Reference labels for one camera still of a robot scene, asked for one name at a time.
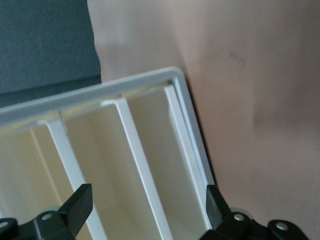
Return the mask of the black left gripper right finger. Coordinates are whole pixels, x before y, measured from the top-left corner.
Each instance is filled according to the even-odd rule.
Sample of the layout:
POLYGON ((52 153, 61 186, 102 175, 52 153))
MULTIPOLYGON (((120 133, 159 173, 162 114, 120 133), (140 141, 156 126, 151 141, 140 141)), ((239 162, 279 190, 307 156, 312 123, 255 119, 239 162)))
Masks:
POLYGON ((202 240, 266 240, 268 230, 247 214, 232 211, 216 185, 206 187, 206 213, 211 229, 202 240))

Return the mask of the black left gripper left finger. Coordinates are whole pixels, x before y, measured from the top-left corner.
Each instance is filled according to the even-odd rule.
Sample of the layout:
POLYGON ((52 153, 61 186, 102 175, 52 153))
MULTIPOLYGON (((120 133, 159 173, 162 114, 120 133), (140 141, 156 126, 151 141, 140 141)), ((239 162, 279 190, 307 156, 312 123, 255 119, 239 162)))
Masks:
POLYGON ((20 240, 75 240, 93 210, 93 190, 82 184, 57 211, 45 211, 19 226, 20 240))

